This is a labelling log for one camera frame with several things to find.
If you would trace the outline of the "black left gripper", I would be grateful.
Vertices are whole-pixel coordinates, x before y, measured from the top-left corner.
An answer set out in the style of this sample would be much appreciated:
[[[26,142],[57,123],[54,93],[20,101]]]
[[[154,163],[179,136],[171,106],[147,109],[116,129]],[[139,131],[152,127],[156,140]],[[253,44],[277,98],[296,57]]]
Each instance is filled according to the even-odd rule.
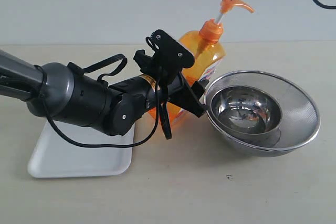
[[[156,107],[156,102],[169,102],[198,118],[206,111],[207,106],[200,102],[206,91],[209,80],[195,81],[192,86],[188,84],[182,74],[178,74],[171,84],[164,86],[147,74],[142,74],[109,86],[110,89],[121,92],[127,96],[126,105],[130,107],[136,118],[140,118],[147,111]]]

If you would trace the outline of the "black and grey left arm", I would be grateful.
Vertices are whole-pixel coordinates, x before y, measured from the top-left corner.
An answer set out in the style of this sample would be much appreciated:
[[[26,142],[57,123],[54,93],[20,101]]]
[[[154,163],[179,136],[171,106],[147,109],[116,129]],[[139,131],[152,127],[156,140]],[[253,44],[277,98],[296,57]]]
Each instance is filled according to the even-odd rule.
[[[198,117],[206,112],[200,103],[206,82],[189,85],[181,73],[184,65],[194,61],[190,52],[166,56],[156,51],[147,56],[138,50],[133,59],[141,74],[110,85],[103,76],[93,79],[88,74],[117,62],[115,76],[127,64],[122,54],[81,68],[74,63],[32,65],[2,51],[1,95],[25,102],[37,117],[90,127],[110,136],[125,135],[153,108],[167,122],[168,102]]]

